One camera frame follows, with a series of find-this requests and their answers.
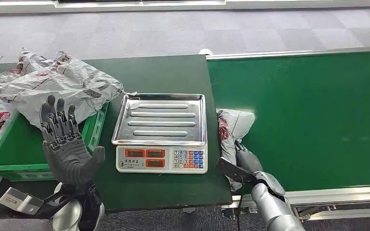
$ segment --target metal support leg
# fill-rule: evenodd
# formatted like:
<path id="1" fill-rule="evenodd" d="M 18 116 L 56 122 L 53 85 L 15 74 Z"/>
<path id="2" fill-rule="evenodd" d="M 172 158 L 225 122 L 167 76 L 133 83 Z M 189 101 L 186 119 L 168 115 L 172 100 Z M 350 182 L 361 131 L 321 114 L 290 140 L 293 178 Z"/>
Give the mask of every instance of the metal support leg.
<path id="1" fill-rule="evenodd" d="M 192 213 L 192 212 L 194 212 L 195 211 L 195 208 L 194 207 L 189 207 L 189 208 L 183 208 L 182 209 L 182 211 L 184 212 L 184 213 Z"/>

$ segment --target weighing scale display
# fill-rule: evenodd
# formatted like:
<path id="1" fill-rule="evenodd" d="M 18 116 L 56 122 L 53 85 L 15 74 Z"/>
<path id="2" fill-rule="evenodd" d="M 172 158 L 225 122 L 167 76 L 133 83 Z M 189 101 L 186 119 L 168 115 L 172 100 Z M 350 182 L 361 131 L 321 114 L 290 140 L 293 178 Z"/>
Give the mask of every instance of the weighing scale display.
<path id="1" fill-rule="evenodd" d="M 146 161 L 147 167 L 164 167 L 163 160 L 147 160 Z"/>
<path id="2" fill-rule="evenodd" d="M 144 157 L 144 150 L 126 149 L 125 156 L 126 157 Z"/>
<path id="3" fill-rule="evenodd" d="M 164 158 L 165 150 L 147 150 L 146 151 L 147 157 L 156 157 L 156 158 Z"/>
<path id="4" fill-rule="evenodd" d="M 207 145 L 117 146 L 116 168 L 119 172 L 203 174 L 208 170 Z"/>

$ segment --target silver robot hand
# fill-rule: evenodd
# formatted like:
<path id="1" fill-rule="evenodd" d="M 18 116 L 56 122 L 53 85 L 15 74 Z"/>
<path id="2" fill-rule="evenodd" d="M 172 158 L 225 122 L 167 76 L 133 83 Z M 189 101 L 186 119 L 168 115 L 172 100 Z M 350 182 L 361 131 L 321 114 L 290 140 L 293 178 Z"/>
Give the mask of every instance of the silver robot hand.
<path id="1" fill-rule="evenodd" d="M 251 197 L 259 208 L 259 214 L 268 231 L 304 231 L 301 222 L 293 214 L 285 191 L 271 174 L 263 172 L 259 159 L 240 143 L 236 143 L 238 165 L 256 178 Z"/>

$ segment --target robotic hand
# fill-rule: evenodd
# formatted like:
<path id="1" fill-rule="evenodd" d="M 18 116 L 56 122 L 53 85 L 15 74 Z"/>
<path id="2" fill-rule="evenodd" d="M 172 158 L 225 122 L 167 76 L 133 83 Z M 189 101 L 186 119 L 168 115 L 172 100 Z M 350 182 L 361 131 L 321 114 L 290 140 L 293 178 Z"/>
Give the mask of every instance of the robotic hand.
<path id="1" fill-rule="evenodd" d="M 43 152 L 53 176 L 63 184 L 82 186 L 93 180 L 98 167 L 104 162 L 104 147 L 98 146 L 90 156 L 74 116 L 71 105 L 65 115 L 63 99 L 49 95 L 40 109 Z"/>
<path id="2" fill-rule="evenodd" d="M 304 231 L 284 197 L 285 191 L 277 179 L 263 172 L 262 165 L 253 153 L 241 144 L 236 146 L 240 148 L 237 154 L 240 167 L 221 157 L 216 169 L 237 182 L 253 186 L 251 197 L 259 208 L 259 214 L 268 231 Z"/>
<path id="3" fill-rule="evenodd" d="M 90 155 L 75 120 L 75 106 L 67 115 L 65 101 L 49 95 L 40 109 L 43 152 L 50 170 L 60 183 L 44 200 L 10 187 L 0 198 L 0 212 L 13 218 L 52 218 L 55 231 L 95 231 L 105 208 L 93 183 L 105 160 L 104 147 Z"/>

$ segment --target silver robotic arm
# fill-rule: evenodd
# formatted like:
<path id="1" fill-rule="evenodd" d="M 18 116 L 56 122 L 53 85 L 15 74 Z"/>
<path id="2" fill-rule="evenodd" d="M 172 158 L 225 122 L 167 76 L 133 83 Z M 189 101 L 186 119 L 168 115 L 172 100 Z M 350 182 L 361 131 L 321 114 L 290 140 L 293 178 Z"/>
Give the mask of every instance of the silver robotic arm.
<path id="1" fill-rule="evenodd" d="M 238 166 L 221 157 L 216 169 L 237 182 L 251 184 L 251 197 L 256 203 L 268 231 L 304 231 L 303 226 L 293 214 L 285 191 L 279 181 L 271 174 L 263 172 L 258 158 L 247 149 L 237 154 Z"/>
<path id="2" fill-rule="evenodd" d="M 280 185 L 272 175 L 261 171 L 255 172 L 255 175 L 262 174 L 271 176 L 272 180 Z M 268 231 L 304 231 L 300 221 L 294 216 L 287 199 L 283 194 L 274 196 L 275 192 L 268 185 L 258 183 L 251 191 L 251 197 L 259 208 L 259 214 L 266 224 L 266 229 Z"/>

